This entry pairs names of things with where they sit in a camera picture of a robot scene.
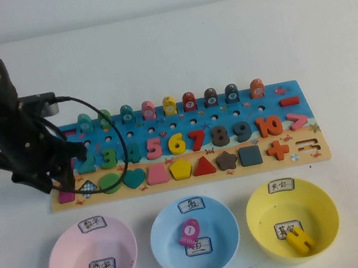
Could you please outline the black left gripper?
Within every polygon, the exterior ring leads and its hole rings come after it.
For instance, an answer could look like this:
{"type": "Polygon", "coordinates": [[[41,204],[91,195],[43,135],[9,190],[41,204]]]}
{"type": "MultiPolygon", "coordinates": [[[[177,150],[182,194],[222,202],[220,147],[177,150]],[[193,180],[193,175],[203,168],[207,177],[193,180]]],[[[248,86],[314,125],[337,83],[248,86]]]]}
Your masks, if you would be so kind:
{"type": "Polygon", "coordinates": [[[87,159],[83,142],[66,143],[41,121],[42,104],[0,109],[0,170],[12,173],[12,182],[50,193],[75,192],[70,158],[87,159]]]}

